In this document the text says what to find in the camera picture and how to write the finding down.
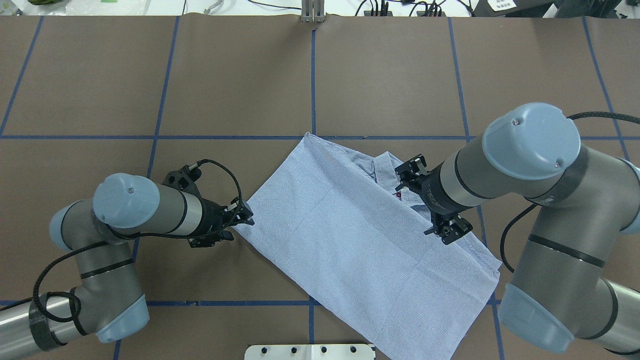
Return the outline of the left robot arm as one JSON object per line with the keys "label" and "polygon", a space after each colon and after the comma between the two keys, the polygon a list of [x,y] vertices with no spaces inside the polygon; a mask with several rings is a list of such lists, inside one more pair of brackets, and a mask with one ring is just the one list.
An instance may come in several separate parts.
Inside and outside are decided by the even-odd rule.
{"label": "left robot arm", "polygon": [[230,205],[203,198],[195,184],[200,175],[188,166],[157,183],[115,173],[98,185],[92,198],[59,210],[49,232],[65,255],[55,263],[74,258],[81,285],[41,292],[42,280],[52,269],[48,265],[30,299],[2,308],[1,358],[23,359],[91,334],[112,343],[142,330],[150,314],[130,242],[163,237],[210,248],[233,239],[229,227],[254,224],[253,212],[240,196]]}

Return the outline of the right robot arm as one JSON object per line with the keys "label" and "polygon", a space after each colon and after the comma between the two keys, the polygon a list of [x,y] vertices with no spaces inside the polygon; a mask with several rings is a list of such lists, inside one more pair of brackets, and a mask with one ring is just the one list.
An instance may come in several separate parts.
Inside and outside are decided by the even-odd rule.
{"label": "right robot arm", "polygon": [[639,169],[583,144],[575,120],[603,117],[638,124],[617,112],[566,116],[551,104],[520,105],[432,170],[423,155],[396,167],[397,189],[418,194],[434,234],[448,245],[473,226],[461,213],[507,194],[539,207],[499,321],[521,339],[564,353],[576,339],[627,360],[639,358],[639,292],[603,278],[620,235],[639,232]]}

